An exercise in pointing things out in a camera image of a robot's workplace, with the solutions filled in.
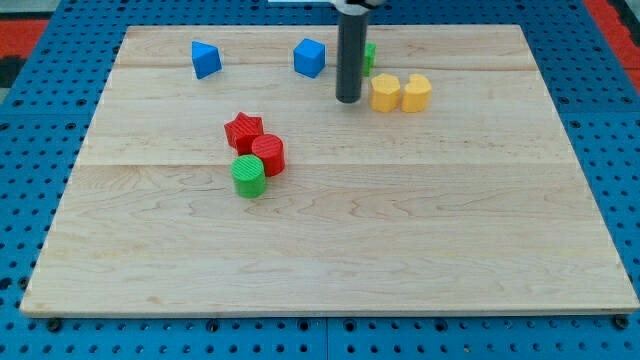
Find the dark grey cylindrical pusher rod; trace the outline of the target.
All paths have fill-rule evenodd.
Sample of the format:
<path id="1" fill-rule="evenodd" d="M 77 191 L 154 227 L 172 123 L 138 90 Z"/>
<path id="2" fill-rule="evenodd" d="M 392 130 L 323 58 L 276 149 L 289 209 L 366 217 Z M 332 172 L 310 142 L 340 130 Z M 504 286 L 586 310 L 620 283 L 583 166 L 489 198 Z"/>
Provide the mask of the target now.
<path id="1" fill-rule="evenodd" d="M 368 23 L 369 12 L 339 15 L 335 95 L 345 104 L 361 98 Z"/>

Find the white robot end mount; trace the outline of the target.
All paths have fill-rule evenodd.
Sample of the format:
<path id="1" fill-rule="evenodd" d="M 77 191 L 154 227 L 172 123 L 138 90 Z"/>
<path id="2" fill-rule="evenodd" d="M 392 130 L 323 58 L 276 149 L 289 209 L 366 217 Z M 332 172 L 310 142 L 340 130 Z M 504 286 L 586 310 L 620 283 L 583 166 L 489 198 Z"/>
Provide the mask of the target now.
<path id="1" fill-rule="evenodd" d="M 273 6 L 324 6 L 340 13 L 367 13 L 386 3 L 386 0 L 267 0 Z"/>

